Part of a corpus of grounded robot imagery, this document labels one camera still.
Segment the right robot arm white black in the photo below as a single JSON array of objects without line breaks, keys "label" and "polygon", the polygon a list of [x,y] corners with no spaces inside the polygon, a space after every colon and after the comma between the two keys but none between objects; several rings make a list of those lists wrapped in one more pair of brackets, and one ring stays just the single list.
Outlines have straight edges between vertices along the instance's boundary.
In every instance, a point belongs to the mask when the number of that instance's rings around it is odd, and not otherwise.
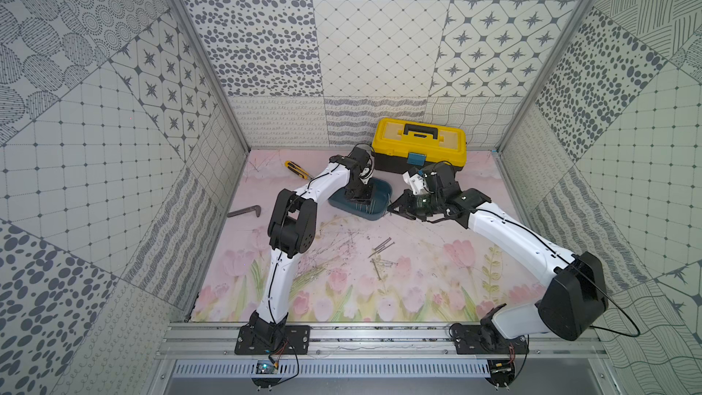
[{"label": "right robot arm white black", "polygon": [[603,264],[595,255],[562,248],[515,221],[482,191],[463,190],[447,163],[411,168],[402,178],[408,187],[389,205],[390,213],[431,224],[454,221],[495,243],[546,289],[539,299],[490,310],[479,329],[485,349],[541,333],[575,341],[607,310]]}]

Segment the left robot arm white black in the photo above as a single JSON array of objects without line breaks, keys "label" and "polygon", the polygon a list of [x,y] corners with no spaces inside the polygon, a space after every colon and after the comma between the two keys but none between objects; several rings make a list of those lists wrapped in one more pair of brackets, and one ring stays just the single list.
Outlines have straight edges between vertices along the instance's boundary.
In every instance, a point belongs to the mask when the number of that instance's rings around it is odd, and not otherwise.
[{"label": "left robot arm white black", "polygon": [[279,192],[267,234],[272,249],[263,299],[250,317],[254,338],[279,349],[289,314],[289,297],[299,261],[316,237],[318,206],[340,191],[352,204],[366,205],[374,194],[374,151],[357,144],[347,155],[333,155],[321,174],[300,188]]}]

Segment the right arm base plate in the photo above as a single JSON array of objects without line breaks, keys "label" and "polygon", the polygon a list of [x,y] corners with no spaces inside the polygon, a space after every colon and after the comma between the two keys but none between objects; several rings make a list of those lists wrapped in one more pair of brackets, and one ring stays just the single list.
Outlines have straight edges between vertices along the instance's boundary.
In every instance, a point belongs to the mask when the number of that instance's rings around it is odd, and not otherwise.
[{"label": "right arm base plate", "polygon": [[492,327],[454,323],[449,336],[458,355],[525,355],[526,338],[505,339]]}]

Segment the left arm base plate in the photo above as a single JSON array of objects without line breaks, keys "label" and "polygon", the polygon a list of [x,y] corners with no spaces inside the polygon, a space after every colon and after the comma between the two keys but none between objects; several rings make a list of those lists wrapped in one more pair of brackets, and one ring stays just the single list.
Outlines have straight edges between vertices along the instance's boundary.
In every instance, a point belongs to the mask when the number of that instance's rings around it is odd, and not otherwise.
[{"label": "left arm base plate", "polygon": [[287,325],[283,328],[253,327],[245,325],[239,330],[235,354],[272,355],[283,352],[285,355],[306,355],[311,335],[310,326]]}]

